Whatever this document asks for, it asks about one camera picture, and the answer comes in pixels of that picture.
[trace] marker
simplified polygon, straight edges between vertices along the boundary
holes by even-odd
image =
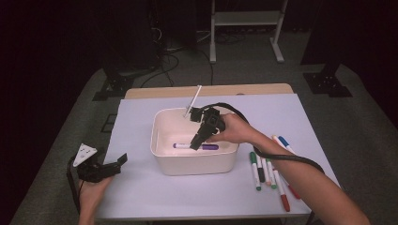
[[[288,145],[287,141],[286,141],[284,138],[282,138],[282,139],[280,140],[279,138],[276,138],[276,135],[272,135],[272,140],[273,140],[274,142],[276,142],[278,145],[280,145],[281,147],[283,147],[284,149],[286,149],[287,151],[289,151],[289,149],[287,149],[286,145],[283,143],[283,142],[285,142],[285,143]],[[287,184],[287,186],[289,187],[289,189],[290,189],[290,191],[292,192],[292,194],[293,194],[297,199],[300,199],[300,196],[298,195],[298,193],[289,185],[289,183],[287,183],[286,180],[284,180],[284,182]]]
[[[271,161],[269,161],[268,158],[266,158],[267,166],[268,166],[268,174],[269,174],[269,179],[271,180],[271,188],[276,189],[276,181],[275,181],[275,176],[274,173],[272,172],[272,164]]]
[[[284,139],[284,137],[279,136],[278,139],[279,139],[279,141],[281,141],[281,143],[283,144],[283,146],[286,147],[286,149],[287,149],[289,152],[291,152],[291,153],[293,153],[293,154],[296,154],[295,151],[293,151],[293,149],[292,149],[292,147],[290,146],[290,144]]]
[[[257,171],[257,160],[255,158],[255,153],[254,152],[250,153],[250,161],[252,163],[252,168],[253,168],[255,189],[256,190],[261,190],[260,178],[258,177],[258,171]]]
[[[266,182],[266,177],[264,176],[263,163],[261,162],[260,156],[258,156],[257,154],[255,154],[255,159],[257,161],[258,177],[260,178],[260,182],[264,183]]]
[[[190,146],[191,145],[189,143],[174,143],[173,144],[174,148],[188,149],[188,148],[190,148]],[[203,150],[218,150],[219,146],[217,144],[213,144],[213,143],[203,143],[200,145],[199,148],[203,149]]]
[[[296,197],[296,199],[301,199],[301,197],[299,196],[299,194],[293,189],[293,187],[291,187],[289,185],[289,183],[287,183],[287,181],[284,179],[283,176],[281,176],[281,178],[284,180],[284,182],[286,183],[287,187],[289,188],[290,192],[292,192],[292,194]]]
[[[271,186],[271,180],[269,178],[268,166],[265,158],[261,158],[261,163],[263,164],[264,176],[266,177],[266,185]]]
[[[278,185],[278,190],[281,194],[281,200],[282,200],[282,204],[283,204],[283,208],[284,210],[286,210],[286,212],[290,212],[290,205],[289,205],[289,201],[287,200],[287,196],[284,193],[284,189],[281,183],[281,177],[279,176],[279,173],[277,170],[273,171],[274,175],[275,175],[275,180],[276,180],[276,184]]]

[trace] floor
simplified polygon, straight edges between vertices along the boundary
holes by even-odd
[[[242,40],[235,44],[218,44],[214,65],[207,60],[208,43],[201,42],[197,47],[199,51],[182,51],[163,57],[164,70],[170,69],[168,76],[156,75],[160,71],[155,71],[137,78],[132,87],[290,84],[343,190],[368,215],[372,224],[395,224],[398,221],[398,131],[366,91],[359,76],[344,65],[339,67],[336,76],[352,97],[336,98],[311,92],[302,74],[318,72],[323,65],[300,64],[309,35],[281,33],[283,64],[276,62],[269,45],[271,33],[239,36]],[[169,46],[171,49],[178,47],[177,42]],[[77,224],[78,215],[65,176],[67,162],[82,142],[107,148],[111,133],[101,132],[101,129],[108,115],[117,113],[122,97],[93,101],[105,80],[104,72],[99,70],[82,90],[11,224]],[[283,218],[280,224],[305,224],[306,219]],[[146,222],[99,221],[98,224]],[[256,220],[250,224],[265,224],[265,221]]]

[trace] hand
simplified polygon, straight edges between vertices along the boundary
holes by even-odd
[[[94,224],[94,216],[97,211],[106,188],[114,179],[113,176],[107,177],[98,183],[83,182],[79,180],[80,189],[80,217],[79,224]]]
[[[230,143],[251,143],[256,134],[260,134],[255,128],[241,119],[237,114],[228,113],[221,115],[225,123],[225,131],[213,135],[206,140],[207,143],[227,141]]]

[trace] tabletop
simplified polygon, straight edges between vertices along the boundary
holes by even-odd
[[[99,206],[97,219],[166,220],[283,218],[307,215],[308,206],[284,185],[291,211],[285,212],[278,190],[255,188],[249,154],[243,143],[230,172],[169,176],[150,151],[153,119],[163,109],[186,107],[192,87],[131,89],[121,100],[105,157],[113,162],[128,154]],[[226,102],[238,108],[261,132],[284,136],[299,156],[320,164],[338,184],[299,98],[290,85],[203,86],[195,105]]]

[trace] red marker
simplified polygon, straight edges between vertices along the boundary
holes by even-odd
[[[290,191],[292,192],[292,194],[296,197],[296,199],[301,199],[301,197],[298,195],[298,193],[289,185],[289,183],[287,183],[287,181],[282,177],[282,179],[284,180],[284,182],[286,183],[287,187],[290,189]]]
[[[286,194],[284,193],[284,189],[283,189],[282,182],[281,182],[281,177],[279,176],[279,173],[277,170],[273,170],[273,172],[275,175],[276,185],[278,186],[278,190],[281,194],[283,208],[284,208],[284,210],[286,210],[286,212],[290,212],[290,204],[289,204],[289,201],[287,200]]]

